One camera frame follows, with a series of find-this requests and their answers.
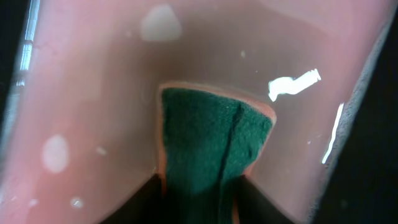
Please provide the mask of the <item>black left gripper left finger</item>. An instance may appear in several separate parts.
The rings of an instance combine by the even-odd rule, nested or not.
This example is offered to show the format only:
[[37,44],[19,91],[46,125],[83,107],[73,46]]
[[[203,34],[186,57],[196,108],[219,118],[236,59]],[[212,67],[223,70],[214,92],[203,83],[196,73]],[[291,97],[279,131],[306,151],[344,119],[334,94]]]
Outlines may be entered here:
[[154,174],[130,199],[99,224],[159,223],[161,206],[161,179]]

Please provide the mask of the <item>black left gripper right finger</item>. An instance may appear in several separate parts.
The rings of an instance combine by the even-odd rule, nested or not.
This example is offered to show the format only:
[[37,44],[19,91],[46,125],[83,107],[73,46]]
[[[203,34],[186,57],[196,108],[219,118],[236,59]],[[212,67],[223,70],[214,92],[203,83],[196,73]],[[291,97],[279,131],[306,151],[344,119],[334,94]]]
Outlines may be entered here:
[[294,224],[245,175],[238,179],[236,204],[240,224]]

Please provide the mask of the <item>green and orange sponge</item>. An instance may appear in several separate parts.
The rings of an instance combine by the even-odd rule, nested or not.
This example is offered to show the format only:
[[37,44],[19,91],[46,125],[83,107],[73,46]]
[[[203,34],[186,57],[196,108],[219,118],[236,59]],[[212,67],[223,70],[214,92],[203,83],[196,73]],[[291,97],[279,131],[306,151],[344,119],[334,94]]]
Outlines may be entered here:
[[242,175],[276,122],[265,103],[193,83],[159,88],[159,169],[167,223],[234,223]]

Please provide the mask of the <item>black tray with pink water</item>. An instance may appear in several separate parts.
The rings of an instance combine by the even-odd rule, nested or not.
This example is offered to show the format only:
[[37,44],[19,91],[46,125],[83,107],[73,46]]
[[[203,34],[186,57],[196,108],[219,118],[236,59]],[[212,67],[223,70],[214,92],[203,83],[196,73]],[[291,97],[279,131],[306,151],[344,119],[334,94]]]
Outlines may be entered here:
[[14,128],[2,223],[94,223],[157,168],[155,93],[198,82],[270,105],[251,178],[307,220],[336,114],[396,1],[42,1]]

